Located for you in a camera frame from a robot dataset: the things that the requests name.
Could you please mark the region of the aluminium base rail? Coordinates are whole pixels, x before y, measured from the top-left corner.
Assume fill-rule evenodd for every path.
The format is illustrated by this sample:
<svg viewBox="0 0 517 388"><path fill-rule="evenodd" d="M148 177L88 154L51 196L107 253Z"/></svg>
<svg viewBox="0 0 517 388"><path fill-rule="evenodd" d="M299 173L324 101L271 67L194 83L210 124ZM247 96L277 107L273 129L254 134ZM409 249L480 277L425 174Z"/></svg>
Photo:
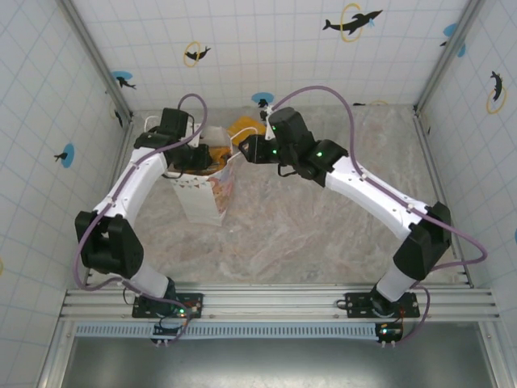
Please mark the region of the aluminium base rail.
<svg viewBox="0 0 517 388"><path fill-rule="evenodd" d="M184 293L202 293L202 322L332 322L347 319L336 306L344 293L362 287L337 285L196 285L180 286ZM497 321L499 312L489 289L429 287L431 296L427 320L433 323ZM132 307L122 292L70 290L60 317L69 321L125 321Z"/></svg>

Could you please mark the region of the black connector board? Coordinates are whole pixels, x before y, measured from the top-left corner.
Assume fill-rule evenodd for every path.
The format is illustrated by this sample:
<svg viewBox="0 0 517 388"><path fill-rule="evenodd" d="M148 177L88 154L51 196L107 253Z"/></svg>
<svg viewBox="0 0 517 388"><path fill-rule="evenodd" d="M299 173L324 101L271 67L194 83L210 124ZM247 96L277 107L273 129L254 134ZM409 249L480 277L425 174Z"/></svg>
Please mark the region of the black connector board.
<svg viewBox="0 0 517 388"><path fill-rule="evenodd" d="M163 327L161 325L155 325L153 328L153 334L151 335L151 341L157 347L168 347L169 345L177 342L186 332L189 326L189 322L183 323L177 327Z"/></svg>
<svg viewBox="0 0 517 388"><path fill-rule="evenodd" d="M395 344L403 337L403 324L395 323L377 323L375 326L375 333L377 342L382 346L386 344Z"/></svg>

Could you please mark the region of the aluminium frame post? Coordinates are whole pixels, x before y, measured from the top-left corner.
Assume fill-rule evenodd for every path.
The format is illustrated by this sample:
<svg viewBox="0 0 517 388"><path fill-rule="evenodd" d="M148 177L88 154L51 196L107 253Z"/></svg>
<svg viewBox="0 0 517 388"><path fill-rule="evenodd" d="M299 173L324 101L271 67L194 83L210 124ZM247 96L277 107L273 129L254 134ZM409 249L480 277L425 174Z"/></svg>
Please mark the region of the aluminium frame post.
<svg viewBox="0 0 517 388"><path fill-rule="evenodd" d="M486 4L486 1L487 0L467 1L461 17L456 23L455 31L448 37L444 50L439 56L439 60L431 71L431 75L427 79L427 83L414 105L414 113L417 117L422 115L439 84L445 77L450 65L457 57L457 53L460 51L462 45L466 43L466 38L482 8Z"/></svg>
<svg viewBox="0 0 517 388"><path fill-rule="evenodd" d="M122 128L127 127L132 122L132 110L122 95L119 83L111 74L111 71L108 69L107 63L104 60L102 53L99 51L97 44L95 43L91 34L88 32L88 29L83 22L77 7L74 5L74 1L56 1L79 43L85 50L86 55L91 60L98 76L101 78L106 89L106 93L109 95L111 101L114 104L112 111L115 114L115 118L119 121Z"/></svg>

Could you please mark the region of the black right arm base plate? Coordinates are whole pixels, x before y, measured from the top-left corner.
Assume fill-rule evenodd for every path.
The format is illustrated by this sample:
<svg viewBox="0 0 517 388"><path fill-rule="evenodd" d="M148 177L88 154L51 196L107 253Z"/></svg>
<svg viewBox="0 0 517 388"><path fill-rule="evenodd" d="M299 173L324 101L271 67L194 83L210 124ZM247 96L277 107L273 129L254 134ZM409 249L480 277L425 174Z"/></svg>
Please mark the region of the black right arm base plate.
<svg viewBox="0 0 517 388"><path fill-rule="evenodd" d="M349 292L335 302L348 318L419 318L420 310L413 293L403 293L395 302L381 296L376 290L366 293Z"/></svg>

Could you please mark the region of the white paper bag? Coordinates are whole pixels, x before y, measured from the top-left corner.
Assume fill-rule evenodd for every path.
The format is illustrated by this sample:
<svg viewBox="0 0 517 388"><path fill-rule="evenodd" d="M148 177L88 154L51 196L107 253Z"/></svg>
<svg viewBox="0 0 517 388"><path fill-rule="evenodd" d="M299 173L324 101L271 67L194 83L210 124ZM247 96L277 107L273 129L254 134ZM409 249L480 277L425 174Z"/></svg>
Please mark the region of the white paper bag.
<svg viewBox="0 0 517 388"><path fill-rule="evenodd" d="M233 195L235 167L240 154L237 146L243 140L245 138L234 140L223 127L206 126L190 144L231 147L233 156L227 165L212 174L207 169L179 172L172 168L163 174L179 198L188 221L213 226L222 224Z"/></svg>

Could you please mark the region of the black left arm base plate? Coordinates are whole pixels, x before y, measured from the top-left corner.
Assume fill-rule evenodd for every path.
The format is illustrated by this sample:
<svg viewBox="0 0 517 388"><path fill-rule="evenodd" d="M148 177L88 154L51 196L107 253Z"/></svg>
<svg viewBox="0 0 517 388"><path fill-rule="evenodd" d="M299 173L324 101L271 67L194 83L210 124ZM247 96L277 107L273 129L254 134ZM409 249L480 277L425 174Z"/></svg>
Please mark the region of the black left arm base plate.
<svg viewBox="0 0 517 388"><path fill-rule="evenodd" d="M132 304L133 318L200 318L204 295L202 293L178 293L176 301L182 306L157 302L146 297L135 297Z"/></svg>

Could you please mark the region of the small yellow snack packet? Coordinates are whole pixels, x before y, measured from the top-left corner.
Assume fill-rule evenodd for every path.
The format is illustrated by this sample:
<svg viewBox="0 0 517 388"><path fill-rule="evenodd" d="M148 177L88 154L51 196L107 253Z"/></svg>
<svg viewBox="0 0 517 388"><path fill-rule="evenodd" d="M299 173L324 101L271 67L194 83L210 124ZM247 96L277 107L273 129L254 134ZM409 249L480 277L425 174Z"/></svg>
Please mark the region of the small yellow snack packet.
<svg viewBox="0 0 517 388"><path fill-rule="evenodd" d="M251 117L241 116L228 127L227 132L231 138L237 140L253 134L263 135L266 127Z"/></svg>

